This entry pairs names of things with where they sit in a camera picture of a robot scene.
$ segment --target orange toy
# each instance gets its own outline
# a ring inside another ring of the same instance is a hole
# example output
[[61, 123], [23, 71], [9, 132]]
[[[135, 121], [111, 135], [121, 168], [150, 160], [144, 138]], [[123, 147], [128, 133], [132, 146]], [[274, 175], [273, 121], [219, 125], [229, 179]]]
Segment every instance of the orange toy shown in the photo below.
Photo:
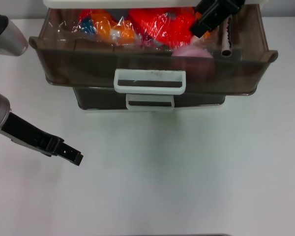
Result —
[[136, 34], [130, 21], [122, 18], [117, 23], [104, 9], [92, 10], [90, 15], [96, 33], [102, 40], [117, 44], [129, 44], [135, 40]]

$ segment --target drawer handle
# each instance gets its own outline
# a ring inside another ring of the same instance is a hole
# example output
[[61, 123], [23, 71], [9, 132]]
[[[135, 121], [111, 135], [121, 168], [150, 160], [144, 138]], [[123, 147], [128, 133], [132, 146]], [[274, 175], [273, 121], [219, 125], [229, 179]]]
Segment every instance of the drawer handle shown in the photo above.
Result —
[[186, 90], [186, 72], [117, 69], [114, 88], [119, 93], [181, 95]]
[[175, 107], [173, 95], [127, 94], [126, 106], [130, 111], [172, 111]]

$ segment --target white lid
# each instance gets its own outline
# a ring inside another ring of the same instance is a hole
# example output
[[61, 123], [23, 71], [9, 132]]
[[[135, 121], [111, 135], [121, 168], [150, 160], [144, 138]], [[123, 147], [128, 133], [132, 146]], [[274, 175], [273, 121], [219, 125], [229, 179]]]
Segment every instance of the white lid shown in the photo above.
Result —
[[[196, 6], [201, 0], [44, 0], [49, 8], [153, 8]], [[268, 0], [246, 0], [246, 4], [263, 4]]]

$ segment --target red toy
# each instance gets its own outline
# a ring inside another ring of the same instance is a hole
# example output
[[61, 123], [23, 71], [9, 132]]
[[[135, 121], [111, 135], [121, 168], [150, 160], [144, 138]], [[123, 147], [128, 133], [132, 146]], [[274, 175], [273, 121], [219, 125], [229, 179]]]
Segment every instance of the red toy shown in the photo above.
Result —
[[129, 17], [143, 39], [147, 38], [147, 33], [170, 48], [190, 44], [189, 28], [196, 20], [191, 7], [131, 9]]

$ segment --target toy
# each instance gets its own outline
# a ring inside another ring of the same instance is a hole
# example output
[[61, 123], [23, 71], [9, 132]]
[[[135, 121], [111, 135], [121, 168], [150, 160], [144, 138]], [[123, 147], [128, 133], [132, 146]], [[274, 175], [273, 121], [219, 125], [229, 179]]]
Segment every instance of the toy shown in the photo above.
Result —
[[189, 27], [196, 20], [192, 7], [131, 9], [129, 17], [143, 39], [151, 37], [170, 48], [190, 44]]
[[129, 20], [122, 17], [116, 22], [104, 9], [84, 9], [80, 12], [79, 20], [84, 32], [96, 33], [102, 41], [116, 44], [131, 44], [136, 39], [136, 34]]

